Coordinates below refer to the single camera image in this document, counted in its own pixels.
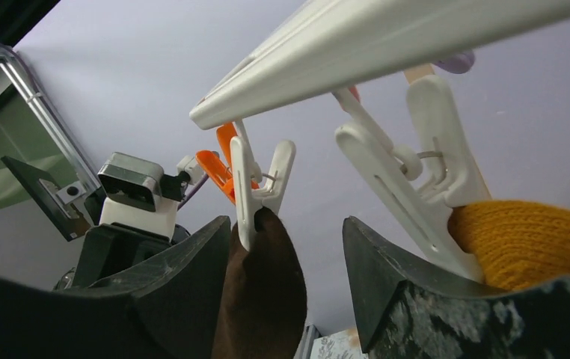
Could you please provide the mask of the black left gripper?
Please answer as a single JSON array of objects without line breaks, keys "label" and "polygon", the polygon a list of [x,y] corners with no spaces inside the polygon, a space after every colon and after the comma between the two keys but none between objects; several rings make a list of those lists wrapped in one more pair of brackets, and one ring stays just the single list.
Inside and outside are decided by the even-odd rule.
[{"label": "black left gripper", "polygon": [[84,240],[77,265],[54,286],[54,290],[86,287],[129,269],[190,237],[186,228],[176,225],[171,238],[121,224],[92,227]]}]

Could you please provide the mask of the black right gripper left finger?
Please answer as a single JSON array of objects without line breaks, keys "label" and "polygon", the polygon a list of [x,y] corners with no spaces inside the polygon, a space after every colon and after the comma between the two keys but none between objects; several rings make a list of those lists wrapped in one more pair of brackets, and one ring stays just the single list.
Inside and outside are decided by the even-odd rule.
[{"label": "black right gripper left finger", "polygon": [[230,219],[88,288],[0,278],[0,358],[209,358]]}]

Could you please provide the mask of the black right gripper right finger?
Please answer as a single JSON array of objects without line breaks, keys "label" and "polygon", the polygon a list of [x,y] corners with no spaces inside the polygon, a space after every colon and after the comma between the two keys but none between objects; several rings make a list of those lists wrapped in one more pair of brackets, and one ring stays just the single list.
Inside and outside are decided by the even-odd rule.
[{"label": "black right gripper right finger", "polygon": [[570,276],[504,292],[413,255],[356,217],[342,236],[370,357],[570,358]]}]

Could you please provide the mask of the dark brown striped sock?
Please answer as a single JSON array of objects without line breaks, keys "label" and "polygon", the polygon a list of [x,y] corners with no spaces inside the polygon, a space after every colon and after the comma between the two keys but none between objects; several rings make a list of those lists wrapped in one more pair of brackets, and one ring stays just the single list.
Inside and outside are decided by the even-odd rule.
[{"label": "dark brown striped sock", "polygon": [[249,251],[232,228],[212,358],[293,358],[307,317],[307,290],[285,226],[270,209],[254,216]]}]

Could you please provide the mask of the maroon purple striped sock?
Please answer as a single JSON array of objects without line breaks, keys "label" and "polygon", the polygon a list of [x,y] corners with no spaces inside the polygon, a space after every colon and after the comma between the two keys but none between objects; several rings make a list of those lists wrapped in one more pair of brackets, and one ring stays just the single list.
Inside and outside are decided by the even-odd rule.
[{"label": "maroon purple striped sock", "polygon": [[570,274],[570,209],[522,200],[458,207],[450,235],[476,257],[489,286],[532,287]]}]

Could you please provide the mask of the white clip sock hanger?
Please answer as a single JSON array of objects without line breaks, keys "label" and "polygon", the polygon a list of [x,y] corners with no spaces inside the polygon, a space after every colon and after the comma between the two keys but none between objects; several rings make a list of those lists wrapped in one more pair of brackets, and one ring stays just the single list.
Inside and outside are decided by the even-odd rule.
[{"label": "white clip sock hanger", "polygon": [[570,207],[570,1],[308,1],[192,110],[208,130],[333,93],[337,140],[438,262],[454,206]]}]

